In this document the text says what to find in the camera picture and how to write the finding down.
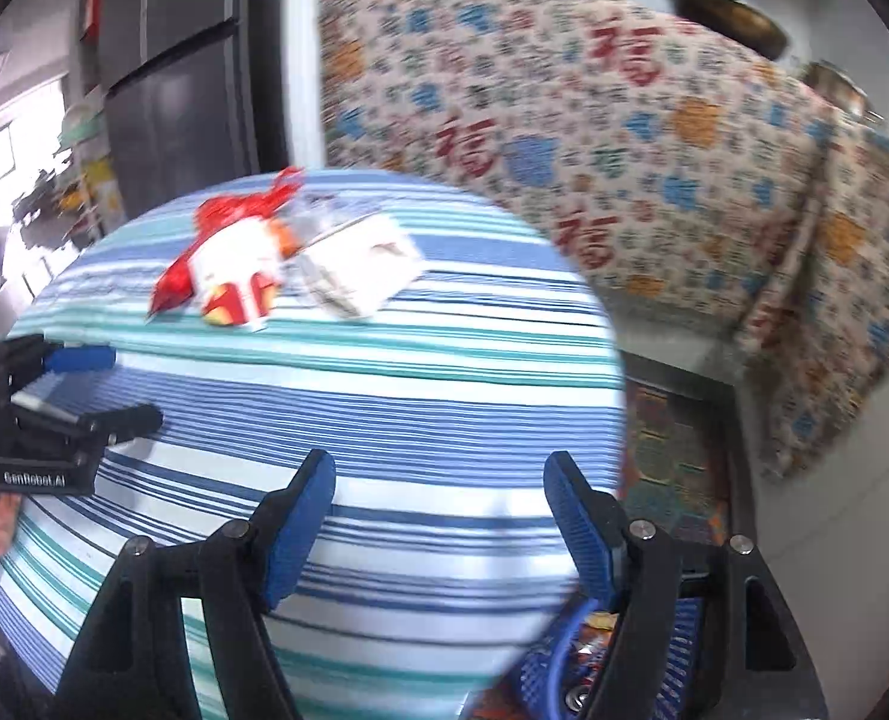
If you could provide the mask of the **red snack wrapper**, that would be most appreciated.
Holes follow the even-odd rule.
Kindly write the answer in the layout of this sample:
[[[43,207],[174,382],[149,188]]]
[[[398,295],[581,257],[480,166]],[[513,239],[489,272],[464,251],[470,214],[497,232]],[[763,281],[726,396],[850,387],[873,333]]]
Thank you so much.
[[[194,283],[191,275],[191,257],[204,244],[199,238],[189,245],[181,255],[166,268],[158,278],[152,291],[148,316],[153,317],[166,310],[176,309],[193,299]]]

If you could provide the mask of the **white red paper carton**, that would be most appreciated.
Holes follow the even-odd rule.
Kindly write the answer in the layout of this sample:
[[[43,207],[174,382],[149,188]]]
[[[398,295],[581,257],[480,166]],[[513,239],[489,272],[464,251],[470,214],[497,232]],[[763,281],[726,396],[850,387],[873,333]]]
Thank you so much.
[[[264,328],[282,283],[277,238],[266,220],[251,216],[214,232],[189,257],[189,271],[205,322]]]

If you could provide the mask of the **red plastic bag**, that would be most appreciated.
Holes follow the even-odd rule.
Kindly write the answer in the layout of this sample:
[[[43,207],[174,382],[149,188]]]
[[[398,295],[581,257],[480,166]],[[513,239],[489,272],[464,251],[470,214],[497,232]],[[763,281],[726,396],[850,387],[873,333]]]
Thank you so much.
[[[285,203],[295,197],[305,183],[305,171],[287,167],[274,177],[271,187],[262,192],[246,195],[217,195],[199,205],[194,215],[196,232],[202,238],[220,231],[223,227],[246,218],[270,220]]]

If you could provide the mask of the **orange snack packet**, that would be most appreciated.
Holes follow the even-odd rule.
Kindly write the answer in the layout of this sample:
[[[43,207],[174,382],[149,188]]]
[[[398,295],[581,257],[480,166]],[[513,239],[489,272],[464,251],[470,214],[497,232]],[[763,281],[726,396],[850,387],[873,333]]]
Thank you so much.
[[[269,229],[272,239],[274,239],[280,259],[289,260],[295,257],[300,252],[301,247],[303,247],[292,228],[282,220],[272,218],[272,220],[267,221],[267,229]]]

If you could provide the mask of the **clear plastic pouch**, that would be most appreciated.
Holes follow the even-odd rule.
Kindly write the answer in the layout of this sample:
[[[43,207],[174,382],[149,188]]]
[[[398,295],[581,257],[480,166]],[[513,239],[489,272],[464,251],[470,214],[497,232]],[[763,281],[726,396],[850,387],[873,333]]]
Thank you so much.
[[[381,203],[365,193],[301,193],[285,205],[284,221],[308,245],[380,211]]]

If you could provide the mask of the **brown paper bag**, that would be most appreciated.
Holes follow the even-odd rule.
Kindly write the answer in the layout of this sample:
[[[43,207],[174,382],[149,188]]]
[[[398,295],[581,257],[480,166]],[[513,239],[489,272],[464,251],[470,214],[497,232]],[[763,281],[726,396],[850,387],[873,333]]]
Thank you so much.
[[[305,245],[296,259],[308,291],[344,319],[363,320],[422,278],[425,259],[388,213],[373,213]]]

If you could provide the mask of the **striped blue green tablecloth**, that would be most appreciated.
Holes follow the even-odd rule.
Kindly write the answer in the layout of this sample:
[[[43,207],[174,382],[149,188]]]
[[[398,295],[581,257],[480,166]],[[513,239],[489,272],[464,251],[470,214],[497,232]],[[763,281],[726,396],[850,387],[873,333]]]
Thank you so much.
[[[197,195],[85,250],[15,332],[106,343],[103,374],[43,377],[28,405],[71,415],[150,401],[157,437],[114,449],[88,497],[32,497],[0,565],[0,628],[56,686],[122,543],[184,543],[248,515],[313,449],[334,504],[267,632],[311,718],[454,718],[558,613],[575,567],[543,495],[565,450],[620,481],[614,328],[573,266],[487,200],[383,171],[313,171],[311,200],[376,203],[424,274],[354,322],[290,280],[261,330],[196,309],[147,314],[194,236]]]

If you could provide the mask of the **dark grey refrigerator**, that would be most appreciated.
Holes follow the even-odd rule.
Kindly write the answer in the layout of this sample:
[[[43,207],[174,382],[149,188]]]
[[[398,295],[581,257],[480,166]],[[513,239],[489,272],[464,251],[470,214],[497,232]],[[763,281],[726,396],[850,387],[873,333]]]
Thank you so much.
[[[98,86],[124,215],[257,171],[246,0],[100,0]]]

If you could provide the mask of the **patterned Chinese character blanket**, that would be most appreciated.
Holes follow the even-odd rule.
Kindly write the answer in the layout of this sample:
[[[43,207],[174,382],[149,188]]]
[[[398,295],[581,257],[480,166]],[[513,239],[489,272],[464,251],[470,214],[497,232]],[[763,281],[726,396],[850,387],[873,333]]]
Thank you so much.
[[[319,0],[326,160],[469,188],[726,340],[804,470],[889,374],[889,138],[628,0]]]

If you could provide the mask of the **metal pot on counter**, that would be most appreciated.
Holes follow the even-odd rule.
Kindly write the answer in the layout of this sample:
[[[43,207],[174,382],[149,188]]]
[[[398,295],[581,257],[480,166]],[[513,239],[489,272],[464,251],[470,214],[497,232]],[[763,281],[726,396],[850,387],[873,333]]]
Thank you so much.
[[[741,0],[668,0],[679,18],[729,37],[775,62],[789,46],[789,37],[770,16]]]

